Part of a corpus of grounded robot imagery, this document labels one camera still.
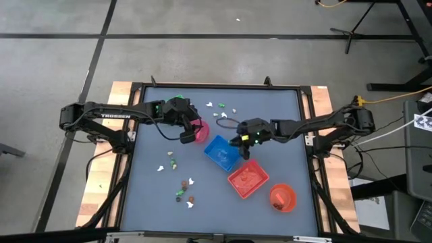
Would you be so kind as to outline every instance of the gray floor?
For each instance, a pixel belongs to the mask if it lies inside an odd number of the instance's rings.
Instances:
[[[432,28],[419,6],[411,0],[404,4],[431,47]],[[99,33],[108,7],[108,0],[0,0],[0,32]],[[119,0],[109,32],[332,34],[330,27],[353,27],[366,8],[347,3],[324,9],[312,0]],[[358,31],[409,33],[391,5],[374,7]],[[0,39],[0,142],[27,152],[23,159],[0,157],[0,234],[31,230],[63,139],[59,109],[77,100],[95,45],[96,40]],[[106,40],[87,100],[106,102],[114,80],[149,81],[150,75],[158,82],[245,84],[271,76],[275,84],[328,86],[337,108],[354,95],[368,100],[395,95],[367,92],[365,84],[403,83],[423,69],[416,62],[421,52],[415,43],[357,41],[349,55],[344,45],[329,40]],[[369,109],[379,127],[402,116],[402,101]],[[368,145],[403,141],[397,133]],[[93,150],[92,145],[74,144],[48,230],[74,227],[85,163]],[[349,164],[358,161],[354,151],[344,154]],[[371,154],[386,175],[404,172],[404,151]],[[366,176],[382,178],[369,158],[365,163]]]

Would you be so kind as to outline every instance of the pink cup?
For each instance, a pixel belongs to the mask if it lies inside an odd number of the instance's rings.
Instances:
[[[191,121],[190,123],[199,126],[200,125],[200,120],[196,119],[194,121]],[[195,134],[195,142],[197,142],[197,143],[204,142],[209,137],[209,134],[210,134],[210,127],[207,124],[207,122],[205,122],[202,119],[201,120],[201,125],[202,125],[201,130],[197,134]]]

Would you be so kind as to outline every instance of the blue square bowl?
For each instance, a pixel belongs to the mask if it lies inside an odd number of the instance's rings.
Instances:
[[[240,158],[238,149],[230,146],[228,141],[219,135],[205,148],[204,153],[226,172],[231,171]]]

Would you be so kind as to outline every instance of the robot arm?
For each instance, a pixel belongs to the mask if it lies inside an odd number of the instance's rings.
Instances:
[[[269,140],[286,143],[307,132],[336,128],[326,136],[313,138],[313,154],[328,157],[334,143],[350,136],[366,136],[375,131],[372,113],[353,105],[342,107],[328,115],[302,121],[272,119],[267,122],[260,118],[246,120],[238,124],[237,136],[230,140],[237,146],[240,155],[249,159],[249,148]]]
[[[101,125],[93,119],[133,119],[141,124],[169,124],[184,127],[179,138],[181,143],[195,140],[194,131],[198,126],[190,122],[199,119],[197,110],[190,104],[189,99],[172,98],[165,101],[139,103],[133,106],[106,105],[94,102],[74,103],[61,109],[59,126],[66,132],[83,131],[87,138],[95,142],[97,139],[108,141],[113,147],[113,153],[128,154],[132,152],[132,143],[128,132],[114,131]]]

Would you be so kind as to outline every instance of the wooden platform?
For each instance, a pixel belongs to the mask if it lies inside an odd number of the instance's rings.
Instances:
[[[109,95],[108,103],[114,105],[127,105],[130,95],[130,88],[132,82],[114,82],[111,93]],[[313,105],[315,108],[315,115],[325,115],[332,112],[329,92],[325,86],[312,86]],[[304,110],[306,111],[306,118],[310,117],[308,113],[308,101],[306,95],[303,96]],[[134,97],[134,103],[138,102],[138,95]],[[129,126],[132,128],[134,122],[130,122]],[[120,130],[123,126],[123,120],[119,119],[104,119],[103,125],[113,130]],[[320,131],[321,135],[328,134],[331,130]],[[109,150],[111,146],[108,142],[100,143],[96,146],[95,155]],[[343,157],[341,150],[332,149],[331,153]],[[122,163],[125,163],[126,156],[123,156]],[[96,158],[90,167],[90,173],[84,196],[82,198],[80,212],[76,221],[76,226],[85,224],[92,215],[101,206],[106,199],[109,189],[109,183],[113,173],[115,162],[115,154],[107,153],[106,155]],[[350,224],[356,231],[360,231],[357,215],[354,208],[354,201],[348,183],[348,176],[344,162],[337,157],[330,157],[325,159],[325,169],[327,172],[327,180],[330,188],[331,201],[336,206],[342,217]],[[109,219],[109,226],[114,225],[116,216],[117,200],[113,203]],[[323,218],[323,226],[326,232],[330,231],[327,211],[325,205],[320,199],[321,215]]]

